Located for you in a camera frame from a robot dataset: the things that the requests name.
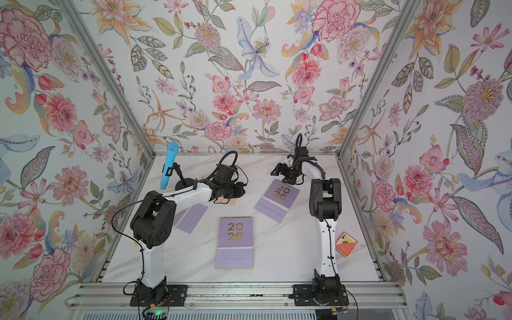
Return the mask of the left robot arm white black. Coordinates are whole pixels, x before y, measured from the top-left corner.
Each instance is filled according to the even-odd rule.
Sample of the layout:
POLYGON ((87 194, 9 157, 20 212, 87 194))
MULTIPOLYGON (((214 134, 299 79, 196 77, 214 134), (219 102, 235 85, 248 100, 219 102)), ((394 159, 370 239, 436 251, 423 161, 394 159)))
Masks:
POLYGON ((219 164, 205 179, 185 178, 175 163, 164 171, 168 178, 176 172, 180 181, 173 193, 149 192, 130 223, 133 237, 143 244, 143 268, 136 293, 142 303, 157 305, 171 297, 163 270, 163 245, 168 240, 176 213, 219 198, 238 199, 245 194, 238 180, 237 165, 219 164))

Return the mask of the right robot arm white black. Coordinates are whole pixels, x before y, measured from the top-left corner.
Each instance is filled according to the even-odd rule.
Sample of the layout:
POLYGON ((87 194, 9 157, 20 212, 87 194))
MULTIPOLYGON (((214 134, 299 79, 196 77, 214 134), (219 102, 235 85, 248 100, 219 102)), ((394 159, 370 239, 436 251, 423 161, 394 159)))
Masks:
POLYGON ((298 146, 287 157, 287 163, 277 164, 271 174, 282 175, 286 183, 295 185, 306 169, 311 176, 308 205, 309 213, 317 222, 319 260, 311 283, 294 285, 289 297, 296 306, 345 307, 349 301, 335 258, 336 227, 342 213, 341 180, 326 176, 307 148, 298 146))

